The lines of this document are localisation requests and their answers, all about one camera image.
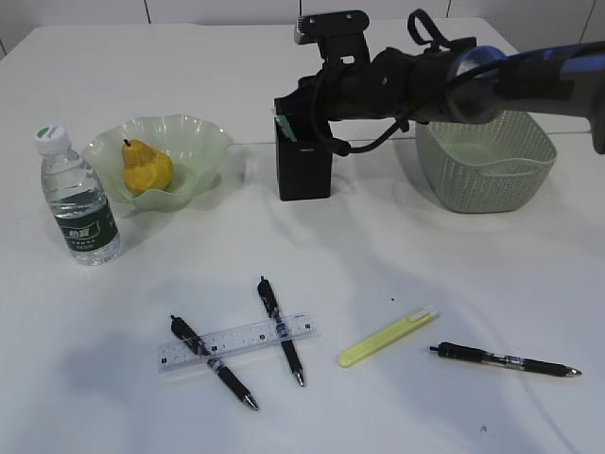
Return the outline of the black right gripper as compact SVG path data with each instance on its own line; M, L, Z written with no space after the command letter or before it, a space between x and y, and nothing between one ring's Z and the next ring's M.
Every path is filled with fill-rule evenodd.
M411 56L382 51L369 63L323 61L306 87L276 97L277 115L314 113L329 121L397 117L406 110Z

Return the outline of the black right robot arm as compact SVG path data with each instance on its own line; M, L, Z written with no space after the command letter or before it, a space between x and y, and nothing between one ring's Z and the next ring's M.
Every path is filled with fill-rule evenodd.
M604 44L572 44L504 55L492 46L409 55L388 47L370 62L325 63L288 96L278 115L309 123L339 156L382 145L408 121L486 124L504 111L582 117L604 152ZM373 142L352 147L330 122L393 118Z

